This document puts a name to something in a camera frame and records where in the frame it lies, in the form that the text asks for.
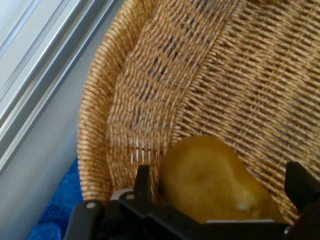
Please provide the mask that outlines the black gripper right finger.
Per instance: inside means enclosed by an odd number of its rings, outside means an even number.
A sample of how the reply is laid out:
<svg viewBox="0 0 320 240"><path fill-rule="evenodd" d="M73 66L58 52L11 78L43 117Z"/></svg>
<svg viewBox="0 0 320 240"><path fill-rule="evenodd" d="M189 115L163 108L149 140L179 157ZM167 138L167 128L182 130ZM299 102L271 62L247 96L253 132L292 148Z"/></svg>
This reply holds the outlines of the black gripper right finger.
<svg viewBox="0 0 320 240"><path fill-rule="evenodd" d="M287 240L320 238L320 181L299 162L286 164L284 191L299 217L286 235Z"/></svg>

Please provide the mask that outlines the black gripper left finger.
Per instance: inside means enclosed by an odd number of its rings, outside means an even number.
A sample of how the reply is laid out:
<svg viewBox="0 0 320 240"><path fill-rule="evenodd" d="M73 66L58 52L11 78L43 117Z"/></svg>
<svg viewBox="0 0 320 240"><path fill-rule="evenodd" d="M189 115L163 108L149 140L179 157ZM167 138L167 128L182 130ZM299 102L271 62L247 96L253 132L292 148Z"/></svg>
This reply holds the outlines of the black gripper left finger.
<svg viewBox="0 0 320 240"><path fill-rule="evenodd" d="M137 169L134 186L112 199L106 212L107 240L204 240L201 224L152 200L149 165Z"/></svg>

